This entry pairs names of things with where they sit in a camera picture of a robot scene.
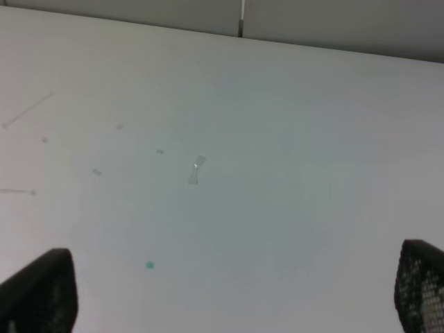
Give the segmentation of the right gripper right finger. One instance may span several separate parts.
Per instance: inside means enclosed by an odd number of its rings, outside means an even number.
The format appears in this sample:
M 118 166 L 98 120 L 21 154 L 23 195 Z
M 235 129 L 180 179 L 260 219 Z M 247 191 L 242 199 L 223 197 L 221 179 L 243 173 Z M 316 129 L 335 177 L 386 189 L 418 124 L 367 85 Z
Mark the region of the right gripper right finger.
M 420 239 L 402 243 L 394 303 L 404 332 L 443 331 L 443 251 Z

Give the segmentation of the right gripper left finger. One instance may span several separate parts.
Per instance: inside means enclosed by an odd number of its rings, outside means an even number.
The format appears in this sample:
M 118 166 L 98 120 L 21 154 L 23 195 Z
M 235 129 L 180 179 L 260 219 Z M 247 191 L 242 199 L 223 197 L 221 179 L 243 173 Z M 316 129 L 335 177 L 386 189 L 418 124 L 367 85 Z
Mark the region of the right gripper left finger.
M 72 332 L 78 315 L 71 251 L 54 248 L 1 283 L 2 332 Z

